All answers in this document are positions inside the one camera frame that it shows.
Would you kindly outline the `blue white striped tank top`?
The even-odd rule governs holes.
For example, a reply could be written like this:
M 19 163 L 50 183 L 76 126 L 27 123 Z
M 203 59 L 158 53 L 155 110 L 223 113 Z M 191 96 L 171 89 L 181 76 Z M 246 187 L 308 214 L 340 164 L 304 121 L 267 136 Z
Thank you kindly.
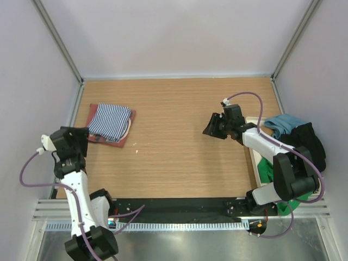
M 131 113 L 129 107 L 99 103 L 95 116 L 88 124 L 89 133 L 117 142 L 126 132 Z

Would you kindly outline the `red tank top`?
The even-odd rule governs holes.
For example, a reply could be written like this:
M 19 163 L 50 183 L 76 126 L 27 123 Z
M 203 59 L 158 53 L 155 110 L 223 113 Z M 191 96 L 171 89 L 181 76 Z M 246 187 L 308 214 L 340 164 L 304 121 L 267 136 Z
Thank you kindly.
M 136 111 L 116 104 L 90 104 L 86 120 L 89 141 L 112 147 L 123 148 Z

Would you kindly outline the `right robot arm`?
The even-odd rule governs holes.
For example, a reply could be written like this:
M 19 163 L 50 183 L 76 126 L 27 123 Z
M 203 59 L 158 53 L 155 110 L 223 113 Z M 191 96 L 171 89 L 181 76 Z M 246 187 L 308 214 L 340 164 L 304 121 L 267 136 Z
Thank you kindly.
M 289 147 L 261 130 L 259 124 L 246 122 L 239 105 L 226 105 L 213 113 L 203 134 L 218 139 L 231 138 L 272 163 L 273 180 L 246 193 L 245 209 L 258 215 L 273 203 L 289 202 L 320 188 L 319 171 L 310 152 L 303 146 Z

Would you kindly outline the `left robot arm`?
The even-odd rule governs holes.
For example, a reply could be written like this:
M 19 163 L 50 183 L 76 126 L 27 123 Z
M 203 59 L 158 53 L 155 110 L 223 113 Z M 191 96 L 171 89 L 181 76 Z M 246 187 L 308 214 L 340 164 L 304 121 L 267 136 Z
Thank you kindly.
M 86 155 L 89 130 L 61 127 L 48 137 L 44 148 L 54 158 L 54 174 L 64 188 L 71 215 L 71 239 L 65 250 L 73 260 L 106 260 L 119 252 L 108 227 L 115 203 L 105 189 L 88 192 Z

